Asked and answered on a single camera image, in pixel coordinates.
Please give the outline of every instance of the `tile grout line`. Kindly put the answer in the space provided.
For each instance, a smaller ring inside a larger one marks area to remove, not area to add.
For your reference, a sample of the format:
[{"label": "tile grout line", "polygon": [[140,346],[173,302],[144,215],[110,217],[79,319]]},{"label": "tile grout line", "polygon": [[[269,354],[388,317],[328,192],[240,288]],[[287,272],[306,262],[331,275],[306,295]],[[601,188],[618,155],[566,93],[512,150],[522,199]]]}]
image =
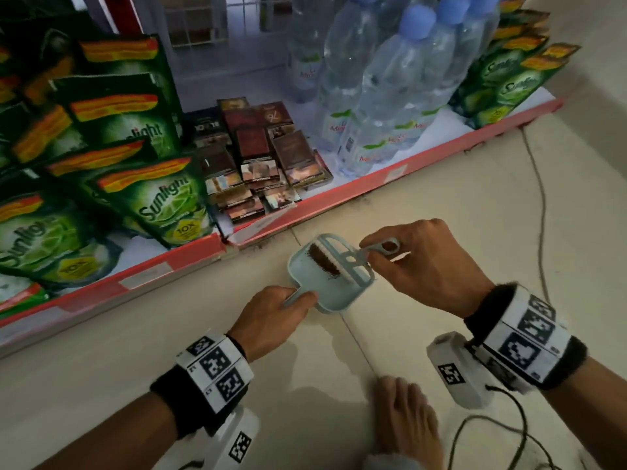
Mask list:
[{"label": "tile grout line", "polygon": [[[292,235],[294,236],[294,239],[296,239],[296,242],[298,243],[298,245],[302,246],[302,244],[298,240],[298,237],[296,236],[296,233],[294,232],[294,228],[291,227],[290,231],[291,231]],[[361,347],[361,344],[359,343],[359,340],[355,337],[355,334],[350,329],[349,324],[346,322],[346,319],[344,318],[344,316],[341,313],[339,315],[340,315],[340,318],[342,319],[342,321],[344,323],[344,326],[349,331],[351,338],[355,341],[355,344],[357,345],[357,348],[359,348],[359,352],[361,353],[362,356],[364,356],[365,362],[368,363],[368,367],[370,368],[370,371],[372,371],[372,374],[375,377],[378,377],[378,374],[374,370],[374,367],[372,366],[372,363],[370,363],[370,360],[368,359],[368,356],[365,355],[364,348]]]}]

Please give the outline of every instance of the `floor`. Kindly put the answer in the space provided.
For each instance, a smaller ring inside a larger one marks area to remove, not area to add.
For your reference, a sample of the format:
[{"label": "floor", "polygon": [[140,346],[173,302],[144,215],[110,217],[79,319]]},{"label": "floor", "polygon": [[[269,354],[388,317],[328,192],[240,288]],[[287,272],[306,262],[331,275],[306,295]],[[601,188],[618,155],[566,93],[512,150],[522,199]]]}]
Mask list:
[{"label": "floor", "polygon": [[[526,135],[547,190],[551,301],[597,359],[627,376],[627,362],[616,353],[627,331],[616,305],[627,300],[627,181],[555,116],[537,119]],[[517,280],[540,292],[540,196],[516,130],[0,360],[3,467],[35,466],[144,393],[201,330],[226,331],[255,292],[289,284],[284,264],[316,234],[336,232],[357,244],[379,227],[432,217],[449,223],[494,281]],[[420,384],[448,449],[467,411],[454,405],[425,348],[449,330],[465,332],[459,320],[381,279],[344,316],[312,311],[285,345],[253,364],[256,379],[243,403],[262,429],[244,468],[356,468],[373,448],[375,374]],[[542,397],[521,402],[530,432],[555,463],[579,470],[577,442]],[[495,398],[484,414],[520,426],[505,397]],[[472,422],[459,441],[455,468],[502,470],[517,442],[516,435]],[[178,468],[186,451],[177,444],[157,467]],[[518,468],[532,470],[543,461],[529,444]]]}]

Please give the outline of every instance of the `foot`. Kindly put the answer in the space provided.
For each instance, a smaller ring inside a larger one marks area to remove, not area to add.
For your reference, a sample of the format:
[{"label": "foot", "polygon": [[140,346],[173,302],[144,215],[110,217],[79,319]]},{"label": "foot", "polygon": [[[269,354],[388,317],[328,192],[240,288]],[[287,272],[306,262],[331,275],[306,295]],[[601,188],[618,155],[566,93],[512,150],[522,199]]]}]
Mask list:
[{"label": "foot", "polygon": [[379,450],[414,459],[425,470],[443,470],[438,419],[417,384],[385,376],[374,399]]}]

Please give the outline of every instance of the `hand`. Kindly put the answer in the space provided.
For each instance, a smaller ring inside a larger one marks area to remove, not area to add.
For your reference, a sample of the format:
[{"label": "hand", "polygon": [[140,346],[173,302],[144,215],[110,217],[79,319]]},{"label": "hand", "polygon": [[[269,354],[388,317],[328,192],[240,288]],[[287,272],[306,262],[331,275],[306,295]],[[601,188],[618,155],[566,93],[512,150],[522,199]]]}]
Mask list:
[{"label": "hand", "polygon": [[[368,262],[397,291],[426,306],[466,318],[494,288],[441,219],[384,227],[364,238],[359,247],[389,237],[398,239],[401,250],[388,257],[370,251]],[[390,261],[406,252],[402,259]]]},{"label": "hand", "polygon": [[285,343],[318,301],[316,292],[308,292],[292,305],[283,307],[283,302],[295,291],[286,287],[266,287],[244,307],[229,335],[244,348],[249,363]]}]

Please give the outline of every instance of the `dustpan handle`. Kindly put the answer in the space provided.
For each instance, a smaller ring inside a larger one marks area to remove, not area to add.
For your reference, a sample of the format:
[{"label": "dustpan handle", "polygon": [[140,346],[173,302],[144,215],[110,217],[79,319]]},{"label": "dustpan handle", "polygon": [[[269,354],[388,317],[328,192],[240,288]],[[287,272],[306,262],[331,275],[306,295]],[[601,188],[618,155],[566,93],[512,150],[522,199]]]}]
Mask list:
[{"label": "dustpan handle", "polygon": [[287,297],[287,300],[283,302],[283,306],[290,306],[290,305],[292,305],[296,300],[298,300],[300,298],[301,295],[303,295],[303,294],[305,294],[307,292],[310,292],[310,290],[307,290],[305,287],[299,288],[292,295]]}]

